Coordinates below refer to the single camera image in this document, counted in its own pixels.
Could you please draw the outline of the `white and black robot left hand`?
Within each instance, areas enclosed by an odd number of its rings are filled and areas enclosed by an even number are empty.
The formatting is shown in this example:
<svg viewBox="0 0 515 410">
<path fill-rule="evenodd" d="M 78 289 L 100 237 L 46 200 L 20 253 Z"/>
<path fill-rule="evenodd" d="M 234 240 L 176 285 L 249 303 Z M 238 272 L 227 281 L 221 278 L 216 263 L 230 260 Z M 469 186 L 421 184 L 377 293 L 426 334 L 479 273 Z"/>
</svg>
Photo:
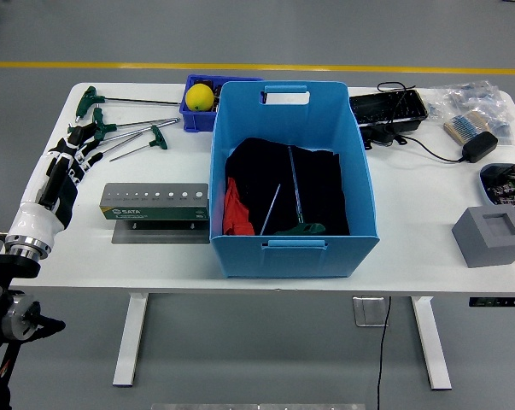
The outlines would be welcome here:
<svg viewBox="0 0 515 410">
<path fill-rule="evenodd" d="M 67 229 L 73 216 L 78 184 L 85 175 L 79 158 L 96 130 L 94 123 L 76 126 L 40 156 L 7 234 L 7 252 L 28 248 L 42 259 L 50 253 L 56 235 Z"/>
</svg>

